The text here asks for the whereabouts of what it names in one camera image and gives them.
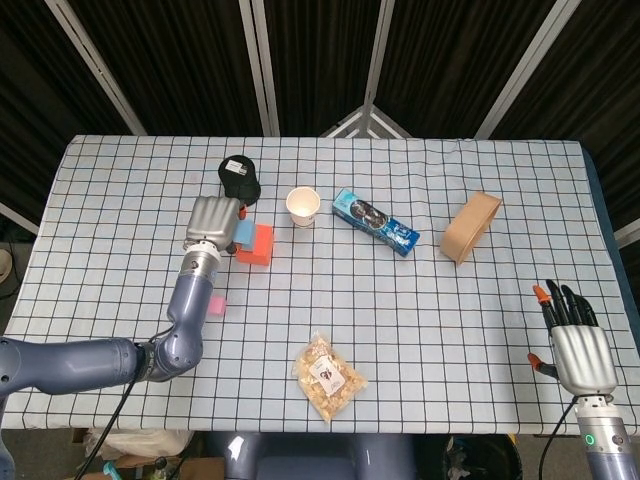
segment blue box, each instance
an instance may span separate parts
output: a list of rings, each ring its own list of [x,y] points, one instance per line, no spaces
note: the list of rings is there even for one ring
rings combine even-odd
[[[333,213],[363,232],[367,232],[393,248],[403,257],[411,251],[420,234],[385,215],[354,193],[342,189],[333,201]]]

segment blue block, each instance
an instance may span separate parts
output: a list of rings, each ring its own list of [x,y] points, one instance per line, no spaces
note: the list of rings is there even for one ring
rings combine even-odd
[[[233,242],[242,245],[243,250],[253,250],[256,240],[256,224],[251,220],[240,220],[233,236]]]

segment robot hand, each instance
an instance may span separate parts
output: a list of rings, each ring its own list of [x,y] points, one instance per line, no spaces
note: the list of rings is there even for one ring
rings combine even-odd
[[[551,280],[547,280],[547,287],[551,298],[537,285],[533,290],[549,329],[556,365],[542,362],[533,353],[528,355],[529,362],[536,371],[558,379],[574,395],[572,405],[577,405],[575,413],[592,477],[638,480],[629,437],[612,403],[618,379],[605,332],[587,300],[566,285],[558,288]]]

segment table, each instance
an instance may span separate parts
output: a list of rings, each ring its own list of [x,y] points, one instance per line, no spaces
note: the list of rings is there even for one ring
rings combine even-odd
[[[557,141],[78,136],[57,172],[8,335],[35,342],[144,341],[166,307],[198,195],[219,195],[219,162],[256,162],[250,218],[275,226],[270,267],[230,261],[223,318],[204,327],[186,375],[140,383],[119,428],[549,433],[570,400],[534,376],[551,360],[531,286],[556,278],[591,301],[613,347],[616,403],[638,430],[640,359],[596,218],[580,145]],[[297,185],[323,198],[314,229],[284,207]],[[331,214],[342,187],[421,233],[406,259]],[[438,245],[477,190],[503,199],[473,257]],[[369,379],[330,424],[291,374],[314,332]],[[5,428],[103,426],[123,387],[12,395]],[[571,415],[560,433],[576,433]]]

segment robotic arm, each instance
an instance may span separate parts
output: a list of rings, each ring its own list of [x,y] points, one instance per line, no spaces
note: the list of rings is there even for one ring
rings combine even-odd
[[[557,365],[545,364],[531,353],[529,361],[536,371],[558,379],[577,397],[575,413],[593,479],[638,480],[631,443],[611,396],[618,379],[605,332],[587,300],[566,285],[562,286],[564,297],[554,282],[547,280],[547,285],[553,305],[540,287],[534,291]]]
[[[156,341],[126,338],[36,344],[0,337],[0,413],[9,394],[35,387],[50,395],[164,382],[194,368],[202,357],[202,326],[213,292],[220,250],[233,248],[242,203],[199,197],[187,227],[186,253],[169,302],[171,330]],[[11,455],[0,441],[0,479],[14,478]]]

